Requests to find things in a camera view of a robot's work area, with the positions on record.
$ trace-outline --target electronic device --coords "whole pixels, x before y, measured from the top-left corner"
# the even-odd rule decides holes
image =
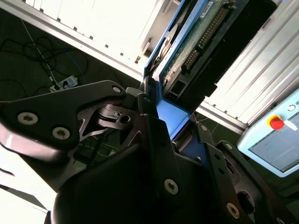
[[[181,1],[144,69],[171,139],[275,8],[271,0]]]
[[[277,176],[299,169],[299,89],[240,138],[238,149]]]
[[[53,85],[50,87],[51,92],[60,91],[60,90],[66,90],[69,88],[72,88],[74,86],[78,85],[78,79],[74,76],[70,76],[61,82],[59,82],[57,85]]]

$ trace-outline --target blue cable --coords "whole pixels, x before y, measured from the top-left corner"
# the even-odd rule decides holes
[[[62,47],[60,46],[60,44],[59,44],[55,39],[54,39],[54,42],[55,42],[55,44],[56,44],[59,48],[62,48]],[[67,55],[71,58],[71,60],[77,65],[77,67],[79,68],[79,70],[81,71],[82,76],[83,76],[84,84],[86,84],[85,74],[84,74],[83,70],[81,69],[80,65],[77,63],[77,61],[72,57],[72,55],[71,55],[69,52],[66,51],[66,53],[67,53]]]

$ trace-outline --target aluminum profile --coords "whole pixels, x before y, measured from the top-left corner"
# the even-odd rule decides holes
[[[283,1],[200,106],[223,121],[255,123],[299,87],[299,0]]]

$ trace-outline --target dark floor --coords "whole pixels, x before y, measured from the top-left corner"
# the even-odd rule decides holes
[[[55,37],[50,36],[49,34],[31,26],[30,24],[25,24],[34,40],[41,36],[46,36],[51,40],[54,48],[71,48],[71,46],[56,39]],[[0,43],[3,43],[6,39],[11,39],[21,44],[30,42],[30,38],[26,33],[21,20],[0,9]],[[43,44],[50,47],[49,41],[45,41]],[[33,94],[38,95],[49,92],[48,87],[52,86],[53,84],[48,78],[49,72],[45,72],[39,62],[33,62],[25,56],[3,52],[4,50],[23,52],[23,46],[9,41],[5,43],[2,51],[0,51],[0,101],[11,101],[29,97]],[[78,62],[78,65],[82,68],[82,70],[84,70],[86,67],[86,62],[83,54],[79,51],[72,51],[70,54]],[[123,87],[136,88],[139,86],[138,81],[115,70],[114,68],[111,68],[110,66],[91,56],[86,56],[89,62],[88,70],[85,73],[86,84],[102,80],[112,80],[121,84]],[[70,59],[68,54],[63,53],[55,58],[57,61],[55,68],[59,72],[67,74],[67,76],[78,76],[79,83],[84,84],[84,78],[83,76],[80,76],[81,72],[79,68]],[[53,73],[58,82],[66,78],[65,75],[58,74],[55,71]],[[205,117],[202,115],[197,117],[197,121],[201,120],[201,123],[206,125],[210,131],[213,132],[212,136],[214,142],[227,140],[236,145],[239,135],[229,131],[221,125],[217,125],[210,119],[203,119],[205,119]],[[106,141],[106,145],[103,145],[101,153],[108,155],[112,148],[107,145],[117,147],[117,139],[117,133],[111,135],[111,137]],[[87,141],[87,144],[89,147],[93,147],[95,145],[95,141],[90,139]],[[269,184],[269,186],[277,194],[279,194],[283,200],[285,200],[291,212],[299,219],[299,200],[298,195],[294,194],[299,192],[299,173],[297,172],[286,178],[279,178],[254,161],[249,160],[249,163]]]

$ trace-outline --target blue circuit board frame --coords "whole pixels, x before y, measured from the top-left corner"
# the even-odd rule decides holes
[[[162,35],[160,41],[158,42],[157,46],[155,47],[154,51],[152,52],[151,56],[149,57],[149,61],[144,68],[143,78],[145,78],[148,74],[148,68],[151,65],[151,62],[155,60],[157,53],[159,52],[164,38],[166,37],[167,33],[171,30],[172,26],[174,25],[175,19],[178,16],[179,11],[181,10],[185,0],[182,0],[176,13],[174,14],[171,22],[169,23],[167,29],[165,30],[164,34]],[[167,125],[167,129],[169,132],[170,139],[174,139],[174,137],[178,134],[178,132],[184,127],[184,125],[190,119],[190,113],[182,108],[179,108],[175,104],[171,103],[170,101],[166,100],[163,97],[163,89],[162,89],[162,82],[163,82],[163,73],[165,72],[167,66],[175,56],[176,52],[178,51],[179,47],[183,43],[184,39],[187,37],[188,33],[192,29],[193,25],[195,24],[196,20],[199,18],[200,14],[204,10],[208,0],[198,0],[194,5],[191,13],[189,14],[187,20],[185,21],[183,27],[181,28],[180,32],[178,33],[177,38],[174,40],[172,46],[170,47],[167,55],[160,63],[158,68],[153,74],[153,78],[156,82],[156,105],[157,105],[157,112],[159,118],[165,121]]]

